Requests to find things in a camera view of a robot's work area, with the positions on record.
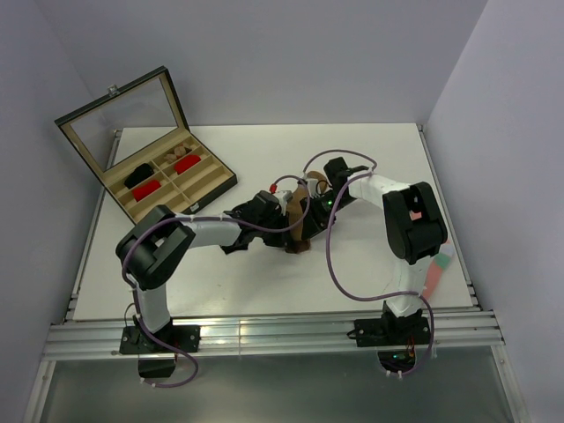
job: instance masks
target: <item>black cable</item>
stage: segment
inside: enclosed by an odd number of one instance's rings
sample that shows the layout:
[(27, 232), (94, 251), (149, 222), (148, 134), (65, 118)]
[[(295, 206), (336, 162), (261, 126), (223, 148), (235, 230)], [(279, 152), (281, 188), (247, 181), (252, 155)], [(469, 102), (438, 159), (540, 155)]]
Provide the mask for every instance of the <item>black cable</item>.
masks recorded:
[(132, 302), (129, 306), (127, 306), (125, 312), (123, 313), (123, 322), (125, 323), (126, 328), (127, 328), (127, 312), (130, 311), (130, 308), (133, 306), (135, 306), (135, 302)]

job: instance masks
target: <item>purple cable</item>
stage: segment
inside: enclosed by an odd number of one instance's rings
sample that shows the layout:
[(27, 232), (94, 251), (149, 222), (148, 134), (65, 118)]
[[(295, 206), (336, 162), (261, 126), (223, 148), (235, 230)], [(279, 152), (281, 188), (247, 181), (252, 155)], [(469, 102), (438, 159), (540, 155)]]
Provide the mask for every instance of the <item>purple cable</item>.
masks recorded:
[(352, 154), (353, 156), (359, 156), (362, 159), (368, 160), (370, 163), (372, 163), (372, 170), (373, 171), (375, 171), (376, 167), (378, 166), (378, 163), (376, 163), (376, 160), (372, 159), (371, 157), (368, 157), (366, 154), (362, 154), (361, 152), (354, 152), (352, 150), (341, 150), (340, 148), (335, 148), (335, 149), (331, 149), (331, 150), (325, 150), (324, 152), (319, 152), (314, 157), (309, 159), (308, 163), (306, 163), (306, 166), (303, 167), (303, 173), (305, 174), (308, 171), (309, 165), (311, 165), (311, 163), (313, 163), (313, 161), (315, 159), (317, 159), (318, 157), (324, 156), (325, 154), (329, 154), (330, 152), (343, 152), (345, 154)]
[(367, 173), (367, 174), (359, 174), (356, 176), (353, 176), (351, 179), (349, 179), (345, 185), (343, 185), (343, 188), (341, 188), (341, 190), (338, 192), (337, 194), (337, 198), (335, 198), (335, 203), (333, 204), (333, 208), (331, 209), (331, 213), (329, 216), (329, 223), (327, 225), (327, 238), (325, 239), (325, 258), (327, 259), (327, 268), (329, 269), (329, 274), (331, 276), (331, 279), (333, 279), (333, 283), (335, 284), (335, 286), (337, 287), (337, 289), (345, 296), (350, 298), (351, 300), (355, 300), (355, 301), (379, 301), (379, 300), (386, 300), (388, 298), (393, 298), (393, 297), (399, 297), (401, 295), (414, 295), (416, 297), (419, 297), (421, 299), (421, 301), (423, 301), (423, 303), (425, 304), (425, 307), (427, 308), (428, 312), (429, 312), (429, 325), (430, 325), (430, 329), (431, 329), (431, 334), (430, 334), (430, 339), (429, 339), (429, 345), (427, 346), (427, 349), (425, 350), (425, 353), (423, 354), (423, 356), (421, 357), (421, 360), (418, 360), (415, 363), (415, 366), (413, 366), (413, 368), (411, 370), (408, 370), (404, 373), (402, 373), (402, 375), (409, 375), (410, 373), (413, 373), (417, 368), (419, 368), (419, 366), (427, 361), (430, 357), (431, 351), (433, 349), (433, 342), (434, 342), (434, 314), (433, 314), (433, 310), (431, 309), (431, 304), (429, 304), (429, 301), (427, 301), (420, 293), (417, 293), (415, 291), (400, 291), (397, 293), (385, 293), (382, 295), (376, 295), (375, 297), (358, 297), (356, 295), (353, 295), (351, 293), (348, 293), (343, 286), (341, 286), (341, 284), (338, 282), (337, 280), (337, 276), (335, 275), (335, 271), (333, 269), (333, 264), (331, 262), (331, 252), (330, 252), (330, 245), (331, 245), (331, 232), (333, 229), (333, 223), (335, 222), (335, 215), (337, 214), (337, 208), (339, 203), (341, 202), (341, 198), (343, 197), (345, 191), (348, 189), (349, 185), (351, 185), (351, 183), (358, 181), (361, 178), (367, 178), (370, 175), (372, 175), (372, 173)]
[(192, 357), (190, 354), (188, 354), (187, 352), (184, 352), (183, 350), (181, 350), (180, 348), (176, 348), (172, 345), (167, 344), (166, 342), (161, 341), (160, 339), (156, 338), (155, 336), (153, 336), (153, 334), (149, 331), (149, 329), (146, 327), (145, 322), (143, 322), (143, 317), (141, 316), (141, 308), (139, 307), (139, 298), (137, 296), (137, 286), (134, 282), (132, 282), (129, 278), (128, 278), (128, 273), (127, 273), (127, 269), (129, 268), (130, 265), (130, 261), (131, 258), (133, 257), (133, 253), (135, 252), (135, 250), (139, 247), (139, 245), (141, 245), (141, 243), (146, 240), (153, 232), (155, 232), (157, 229), (159, 229), (160, 227), (163, 227), (165, 225), (168, 225), (170, 223), (174, 223), (174, 222), (185, 222), (185, 221), (199, 221), (199, 222), (218, 222), (218, 221), (224, 221), (224, 222), (233, 222), (233, 223), (237, 223), (239, 225), (242, 226), (247, 226), (247, 227), (251, 227), (253, 229), (259, 230), (259, 231), (263, 231), (263, 232), (268, 232), (271, 234), (281, 234), (283, 232), (287, 232), (287, 231), (291, 231), (292, 229), (294, 229), (295, 227), (297, 227), (298, 225), (301, 224), (301, 222), (306, 218), (306, 215), (309, 212), (309, 203), (311, 201), (311, 197), (309, 196), (309, 192), (308, 192), (308, 186), (306, 185), (306, 183), (299, 177), (297, 176), (293, 176), (291, 174), (287, 174), (284, 176), (280, 176), (275, 182), (274, 185), (277, 185), (280, 181), (283, 181), (284, 179), (295, 179), (298, 181), (299, 184), (301, 184), (301, 186), (303, 186), (307, 193), (308, 193), (308, 202), (306, 204), (306, 210), (304, 210), (303, 215), (293, 224), (291, 224), (289, 227), (283, 227), (281, 229), (270, 229), (268, 227), (262, 227), (262, 226), (258, 226), (258, 225), (253, 225), (252, 223), (248, 223), (245, 222), (243, 220), (238, 220), (238, 219), (233, 219), (233, 218), (221, 218), (219, 216), (176, 216), (174, 218), (169, 218), (169, 219), (165, 219), (165, 220), (161, 220), (161, 222), (157, 223), (154, 226), (151, 226), (144, 234), (142, 234), (137, 241), (135, 241), (133, 243), (133, 245), (131, 246), (130, 251), (128, 251), (127, 255), (125, 256), (125, 258), (123, 259), (123, 264), (122, 264), (122, 278), (123, 280), (129, 285), (131, 286), (131, 288), (133, 288), (133, 302), (135, 303), (135, 310), (137, 315), (139, 315), (139, 318), (137, 319), (139, 321), (139, 326), (141, 327), (141, 329), (143, 330), (143, 332), (145, 333), (145, 335), (155, 344), (160, 345), (164, 348), (167, 348), (169, 351), (173, 352), (173, 353), (177, 353), (180, 354), (184, 357), (186, 357), (188, 360), (192, 361), (192, 363), (194, 363), (194, 371), (192, 372), (192, 375), (190, 375), (188, 378), (184, 379), (183, 381), (180, 382), (176, 382), (176, 383), (156, 383), (156, 382), (148, 382), (148, 381), (144, 381), (145, 383), (154, 386), (155, 388), (176, 388), (178, 386), (182, 386), (185, 385), (188, 382), (191, 382), (192, 380), (194, 380), (194, 378), (197, 375), (197, 371), (199, 369), (199, 366), (197, 364), (197, 360)]

